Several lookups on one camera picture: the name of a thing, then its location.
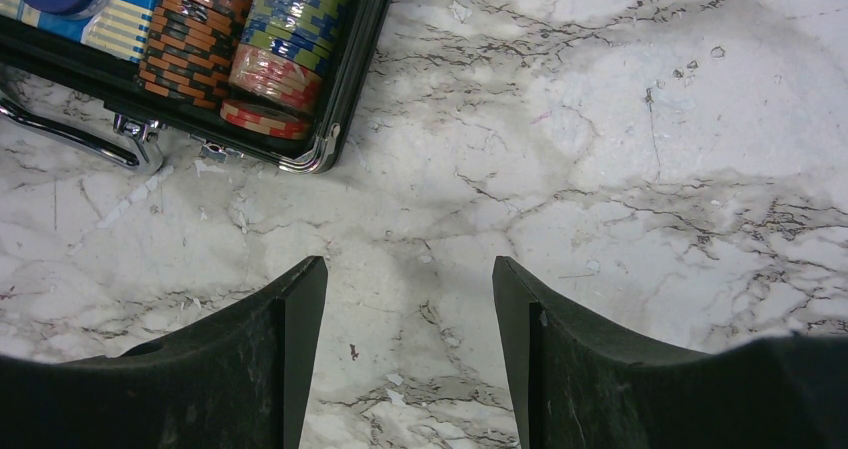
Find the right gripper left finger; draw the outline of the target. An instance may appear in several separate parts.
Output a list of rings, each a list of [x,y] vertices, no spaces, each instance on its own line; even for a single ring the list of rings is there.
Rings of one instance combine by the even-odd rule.
[[[1,360],[5,448],[296,448],[328,271],[259,291],[120,356]]]

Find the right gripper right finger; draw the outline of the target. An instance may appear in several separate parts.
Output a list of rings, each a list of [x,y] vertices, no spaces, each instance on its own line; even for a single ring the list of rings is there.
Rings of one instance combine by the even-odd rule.
[[[627,329],[495,260],[524,448],[843,448],[847,340],[791,335],[717,354]]]

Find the black poker case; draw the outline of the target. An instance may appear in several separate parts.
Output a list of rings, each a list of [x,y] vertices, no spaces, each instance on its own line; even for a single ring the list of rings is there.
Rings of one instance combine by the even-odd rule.
[[[116,145],[11,96],[3,120],[153,172],[176,129],[212,157],[320,173],[350,129],[391,0],[1,0],[1,62],[99,99]]]

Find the blue playing card deck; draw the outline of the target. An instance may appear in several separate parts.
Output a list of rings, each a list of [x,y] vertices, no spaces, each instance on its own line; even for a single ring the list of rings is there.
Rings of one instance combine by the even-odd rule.
[[[138,63],[144,52],[157,0],[110,0],[95,16],[72,20],[40,12],[21,0],[1,0],[1,15]]]

